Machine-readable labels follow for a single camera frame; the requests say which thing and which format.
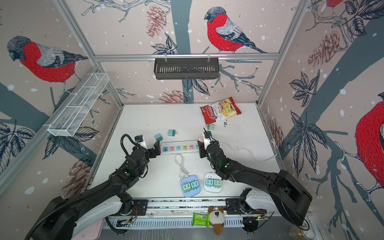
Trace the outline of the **white long power strip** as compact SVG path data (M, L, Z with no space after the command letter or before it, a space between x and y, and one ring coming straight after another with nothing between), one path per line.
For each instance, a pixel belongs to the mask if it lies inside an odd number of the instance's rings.
M177 141L161 143L161 155L190 154L198 153L197 141Z

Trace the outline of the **light green usb charger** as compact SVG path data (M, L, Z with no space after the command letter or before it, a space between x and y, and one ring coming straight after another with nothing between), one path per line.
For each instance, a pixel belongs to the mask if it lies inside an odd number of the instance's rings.
M222 187L222 181L221 180L214 180L213 187L218 188L218 189L221 188Z

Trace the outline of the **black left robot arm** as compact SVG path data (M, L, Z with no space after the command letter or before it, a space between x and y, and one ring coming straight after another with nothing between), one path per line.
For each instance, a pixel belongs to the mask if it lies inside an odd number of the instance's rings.
M161 154L160 141L151 149L130 141L134 145L132 153L123 150L125 161L105 182L70 198L51 200L26 239L70 240L105 217L130 213L133 204L127 190L147 175L150 159Z

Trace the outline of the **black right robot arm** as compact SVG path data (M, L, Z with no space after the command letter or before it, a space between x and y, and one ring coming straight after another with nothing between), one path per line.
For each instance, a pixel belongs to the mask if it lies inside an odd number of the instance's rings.
M197 141L200 158L207 158L222 180L244 183L270 195L279 213L290 223L302 226L312 195L287 171L263 172L227 158L219 142L208 146Z

